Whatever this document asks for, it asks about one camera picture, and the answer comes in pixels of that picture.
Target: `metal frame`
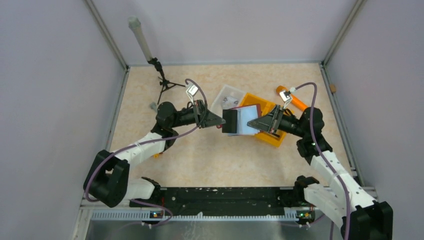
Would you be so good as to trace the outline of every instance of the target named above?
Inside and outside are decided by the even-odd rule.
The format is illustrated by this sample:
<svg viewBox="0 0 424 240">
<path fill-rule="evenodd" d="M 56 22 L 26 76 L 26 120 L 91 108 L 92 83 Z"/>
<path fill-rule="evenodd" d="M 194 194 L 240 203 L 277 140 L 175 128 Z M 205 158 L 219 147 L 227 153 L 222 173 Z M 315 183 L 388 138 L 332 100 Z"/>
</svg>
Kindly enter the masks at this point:
<svg viewBox="0 0 424 240">
<path fill-rule="evenodd" d="M 121 66 L 125 69 L 125 76 L 123 78 L 123 82 L 122 82 L 122 86 L 119 92 L 119 97 L 115 106 L 115 110 L 114 110 L 114 115 L 113 115 L 113 119 L 112 119 L 112 123 L 109 129 L 109 133 L 108 133 L 108 137 L 107 137 L 107 143 L 106 143 L 106 148 L 105 149 L 109 149 L 111 147 L 111 143 L 112 143 L 112 138 L 114 135 L 114 131 L 115 131 L 115 127 L 116 127 L 116 123 L 118 120 L 118 115 L 119 115 L 119 111 L 121 108 L 121 104 L 122 104 L 122 100 L 124 97 L 124 92 L 125 92 L 125 88 L 126 88 L 126 84 L 128 81 L 128 77 L 129 77 L 129 72 L 130 72 L 130 68 L 129 66 L 126 64 L 118 46 L 116 45 L 114 39 L 112 38 L 110 32 L 108 31 L 104 21 L 102 20 L 99 12 L 97 11 L 96 6 L 93 3 L 93 0 L 83 0 L 86 5 L 87 8 L 89 9 L 90 13 L 92 14 L 94 21 L 96 22 L 100 32 L 102 33 L 105 41 L 107 42 L 110 50 L 112 51 L 112 53 L 114 54 L 114 56 L 116 57 L 116 59 L 119 61 L 119 63 L 121 64 Z M 331 103 L 331 107 L 333 109 L 334 112 L 334 116 L 337 122 L 337 127 L 339 129 L 340 135 L 341 135 L 341 139 L 343 142 L 343 146 L 345 148 L 346 151 L 346 155 L 347 158 L 349 160 L 350 166 L 351 166 L 351 171 L 352 171 L 352 175 L 353 177 L 356 179 L 356 181 L 359 183 L 359 185 L 362 186 L 362 188 L 369 193 L 372 197 L 374 197 L 375 199 L 378 199 L 377 196 L 377 192 L 375 190 L 374 187 L 365 187 L 362 180 L 361 180 L 361 173 L 359 171 L 359 169 L 357 168 L 357 161 L 356 161 L 356 155 L 354 153 L 354 151 L 352 150 L 352 146 L 351 146 L 351 141 L 349 138 L 349 133 L 348 130 L 346 128 L 346 124 L 344 122 L 344 118 L 343 115 L 340 111 L 340 107 L 339 107 L 339 103 L 337 100 L 337 97 L 335 95 L 333 95 L 330 91 L 330 84 L 331 84 L 331 79 L 327 73 L 327 65 L 328 63 L 331 61 L 334 53 L 336 52 L 336 50 L 338 49 L 340 43 L 343 41 L 344 37 L 346 36 L 347 32 L 349 31 L 350 27 L 352 26 L 352 23 L 354 22 L 355 18 L 357 17 L 358 13 L 360 12 L 360 10 L 362 9 L 362 7 L 364 6 L 366 0 L 357 0 L 356 3 L 354 4 L 352 10 L 350 11 L 349 15 L 347 16 L 346 21 L 344 22 L 342 28 L 340 29 L 337 37 L 335 38 L 335 40 L 333 41 L 330 49 L 328 50 L 324 60 L 319 64 L 320 67 L 320 71 L 322 74 L 322 78 L 325 84 L 325 88 L 327 90 L 328 93 L 328 97 Z M 280 189 L 292 189 L 292 187 L 281 187 Z M 76 220 L 76 224 L 74 227 L 74 232 L 72 235 L 72 239 L 73 240 L 85 240 L 88 230 L 89 230 L 89 225 L 90 225 L 90 221 L 91 219 L 94 217 L 94 219 L 97 220 L 123 220 L 123 221 L 128 221 L 128 220 L 134 220 L 134 215 L 132 215 L 133 213 L 141 213 L 141 215 L 136 215 L 137 220 L 140 220 L 141 218 L 139 218 L 140 216 L 144 217 L 144 220 L 147 220 L 148 217 L 146 217 L 146 214 L 142 214 L 144 213 L 144 211 L 146 211 L 145 209 L 148 208 L 142 208 L 141 210 L 139 208 L 133 208 L 133 207 L 129 207 L 129 201 L 123 201 L 120 205 L 114 207 L 113 209 L 108 208 L 106 205 L 104 205 L 101 202 L 88 202 L 85 199 L 82 200 L 81 202 L 81 206 L 79 208 L 79 213 L 78 213 L 78 217 Z M 293 221 L 293 214 L 295 214 L 296 211 L 307 211 L 308 208 L 306 207 L 292 207 L 292 208 L 288 208 L 287 209 L 287 216 L 267 216 L 264 218 L 261 217 L 247 217 L 244 218 L 247 221 L 257 221 L 258 219 L 262 219 L 262 220 L 287 220 L 287 221 Z M 174 219 L 174 221 L 193 221 L 193 220 L 202 220 L 202 221 L 217 221 L 217 220 L 225 220 L 225 217 L 209 217 L 209 216 L 183 216 L 183 217 L 176 217 Z"/>
<path fill-rule="evenodd" d="M 122 85 L 121 85 L 120 90 L 119 90 L 119 96 L 118 96 L 118 100 L 116 102 L 115 111 L 113 112 L 112 123 L 110 124 L 109 133 L 107 135 L 107 141 L 106 141 L 105 148 L 104 148 L 106 150 L 110 150 L 110 148 L 111 148 L 112 139 L 114 138 L 115 128 L 117 126 L 118 115 L 119 115 L 119 112 L 121 110 L 122 100 L 124 98 L 125 88 L 127 87 L 127 82 L 128 82 L 129 76 L 130 76 L 130 68 L 128 68 L 125 71 L 125 74 L 123 76 L 123 81 L 122 81 Z"/>
<path fill-rule="evenodd" d="M 106 41 L 106 43 L 109 46 L 110 50 L 112 51 L 113 55 L 119 61 L 121 67 L 124 70 L 127 70 L 128 64 L 125 62 L 125 59 L 121 54 L 121 51 L 119 50 L 117 44 L 114 41 L 114 38 L 112 37 L 111 33 L 109 32 L 108 28 L 106 27 L 106 24 L 103 21 L 102 17 L 100 16 L 100 13 L 97 10 L 96 5 L 94 4 L 93 0 L 83 0 L 83 1 L 84 1 L 85 5 L 87 6 L 88 10 L 90 11 L 90 14 L 92 15 L 95 23 L 97 24 L 98 30 L 101 32 L 101 35 L 103 35 L 104 40 Z"/>
<path fill-rule="evenodd" d="M 346 128 L 344 118 L 340 111 L 339 102 L 337 101 L 336 96 L 332 94 L 330 91 L 331 82 L 325 67 L 323 66 L 323 64 L 320 64 L 319 68 L 321 70 L 321 74 L 324 80 L 325 89 L 327 90 L 328 98 L 330 99 L 331 108 L 334 112 L 335 121 L 337 122 L 338 131 L 340 132 L 341 141 L 343 142 L 344 150 L 347 155 L 347 160 L 349 161 L 349 164 L 351 166 L 350 170 L 352 171 L 352 175 L 354 178 L 356 178 L 356 181 L 358 182 L 358 184 L 361 186 L 364 186 L 364 183 L 362 182 L 362 179 L 361 179 L 360 170 L 357 167 L 356 155 L 354 151 L 352 150 L 352 145 L 349 138 L 348 129 Z"/>
<path fill-rule="evenodd" d="M 333 57 L 333 55 L 336 52 L 337 48 L 339 47 L 340 43 L 345 38 L 346 34 L 348 33 L 349 29 L 352 26 L 352 23 L 355 21 L 356 17 L 358 16 L 358 13 L 361 11 L 361 9 L 364 6 L 366 1 L 367 0 L 356 0 L 355 5 L 353 6 L 352 10 L 350 11 L 349 15 L 347 16 L 346 21 L 344 21 L 343 26 L 341 27 L 336 38 L 334 39 L 333 43 L 331 44 L 330 49 L 327 52 L 327 55 L 325 55 L 325 58 L 322 61 L 322 65 L 324 67 L 327 66 L 328 63 L 330 62 L 331 58 Z"/>
</svg>

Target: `orange container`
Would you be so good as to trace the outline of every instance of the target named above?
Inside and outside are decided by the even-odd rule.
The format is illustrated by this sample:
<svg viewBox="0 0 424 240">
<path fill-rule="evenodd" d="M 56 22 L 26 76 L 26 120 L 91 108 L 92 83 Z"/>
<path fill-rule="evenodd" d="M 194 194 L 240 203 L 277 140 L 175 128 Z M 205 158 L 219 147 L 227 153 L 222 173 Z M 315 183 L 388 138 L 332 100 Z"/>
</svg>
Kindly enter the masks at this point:
<svg viewBox="0 0 424 240">
<path fill-rule="evenodd" d="M 276 105 L 275 103 L 255 96 L 251 93 L 246 93 L 243 100 L 240 103 L 240 106 L 248 106 L 252 104 L 260 104 L 260 110 L 262 111 L 262 116 L 267 115 Z M 260 132 L 255 134 L 254 136 L 262 141 L 265 141 L 274 147 L 279 147 L 283 142 L 284 137 L 286 136 L 286 132 L 277 130 L 277 134 L 280 137 L 276 137 L 274 135 L 268 134 L 266 132 Z"/>
</svg>

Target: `tripod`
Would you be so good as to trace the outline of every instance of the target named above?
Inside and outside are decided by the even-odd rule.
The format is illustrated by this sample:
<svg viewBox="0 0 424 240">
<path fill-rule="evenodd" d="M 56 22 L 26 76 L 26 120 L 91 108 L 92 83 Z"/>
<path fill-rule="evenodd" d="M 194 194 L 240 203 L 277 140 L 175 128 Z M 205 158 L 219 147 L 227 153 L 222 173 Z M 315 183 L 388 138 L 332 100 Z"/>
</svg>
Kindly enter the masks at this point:
<svg viewBox="0 0 424 240">
<path fill-rule="evenodd" d="M 162 69 L 161 62 L 159 62 L 156 57 L 153 58 L 152 53 L 150 52 L 149 46 L 147 45 L 147 41 L 145 39 L 145 36 L 142 32 L 142 25 L 141 25 L 141 23 L 140 23 L 140 21 L 137 17 L 130 16 L 128 18 L 128 27 L 134 33 L 134 36 L 137 39 L 138 45 L 140 45 L 141 51 L 143 52 L 144 57 L 147 60 L 147 63 L 153 65 L 154 68 L 156 69 L 156 71 L 158 71 L 160 73 L 159 84 L 162 86 L 162 90 L 160 90 L 159 99 L 157 100 L 157 104 L 159 105 L 159 102 L 161 101 L 162 94 L 165 91 L 167 91 L 167 90 L 169 90 L 169 89 L 171 89 L 175 86 L 185 87 L 185 85 L 168 81 L 165 78 L 165 73 L 164 73 L 164 70 Z"/>
<path fill-rule="evenodd" d="M 160 61 L 158 61 L 158 58 L 152 58 L 151 60 L 147 61 L 149 64 L 153 65 L 156 71 L 160 73 L 160 76 L 157 78 L 160 79 L 159 84 L 162 86 L 162 90 L 160 90 L 159 99 L 157 100 L 157 105 L 159 105 L 159 102 L 161 101 L 162 93 L 164 93 L 166 90 L 169 90 L 175 86 L 181 86 L 185 87 L 183 84 L 171 82 L 165 78 L 164 70 L 162 69 L 162 64 Z"/>
</svg>

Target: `beige floor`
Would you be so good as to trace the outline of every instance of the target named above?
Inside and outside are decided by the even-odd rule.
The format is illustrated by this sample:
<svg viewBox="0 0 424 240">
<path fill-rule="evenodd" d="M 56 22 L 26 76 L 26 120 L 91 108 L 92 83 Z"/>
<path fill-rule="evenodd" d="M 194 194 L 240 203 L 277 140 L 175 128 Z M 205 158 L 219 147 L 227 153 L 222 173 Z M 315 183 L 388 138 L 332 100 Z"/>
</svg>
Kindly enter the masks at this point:
<svg viewBox="0 0 424 240">
<path fill-rule="evenodd" d="M 228 84 L 277 104 L 278 85 L 296 87 L 305 82 L 318 85 L 316 107 L 324 115 L 323 134 L 340 162 L 349 169 L 349 163 L 323 78 L 317 63 L 296 64 L 237 64 L 237 65 L 184 65 L 166 66 L 170 81 L 184 84 L 193 79 L 204 90 L 208 104 L 212 104 Z M 151 66 L 132 67 L 120 108 L 111 149 L 116 150 L 144 137 L 155 124 L 156 113 L 149 108 L 158 100 L 158 74 Z M 305 87 L 296 96 L 310 105 L 313 88 Z M 162 96 L 180 110 L 188 102 L 185 88 L 175 87 Z M 300 111 L 293 106 L 294 114 Z M 175 130 L 182 134 L 190 126 Z M 175 144 L 158 158 L 150 158 L 137 166 L 131 178 L 148 177 L 164 187 L 266 187 L 292 186 L 297 176 L 323 179 L 299 156 L 296 141 L 287 135 L 279 148 L 253 136 L 228 137 L 215 127 L 199 129 L 177 139 Z"/>
</svg>

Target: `gray wall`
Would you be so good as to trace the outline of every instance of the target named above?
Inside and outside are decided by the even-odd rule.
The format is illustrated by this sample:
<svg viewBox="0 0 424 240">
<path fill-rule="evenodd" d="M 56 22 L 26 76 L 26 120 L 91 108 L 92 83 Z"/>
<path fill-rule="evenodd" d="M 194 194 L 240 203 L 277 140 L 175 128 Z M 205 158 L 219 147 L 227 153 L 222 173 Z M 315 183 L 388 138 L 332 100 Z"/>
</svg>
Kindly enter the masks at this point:
<svg viewBox="0 0 424 240">
<path fill-rule="evenodd" d="M 147 64 L 138 16 L 166 64 L 321 61 L 355 0 L 94 0 L 129 65 Z"/>
<path fill-rule="evenodd" d="M 0 239 L 68 239 L 123 70 L 82 0 L 0 3 Z"/>
<path fill-rule="evenodd" d="M 394 209 L 393 239 L 422 239 L 424 1 L 369 0 L 328 72 L 362 177 Z"/>
</svg>

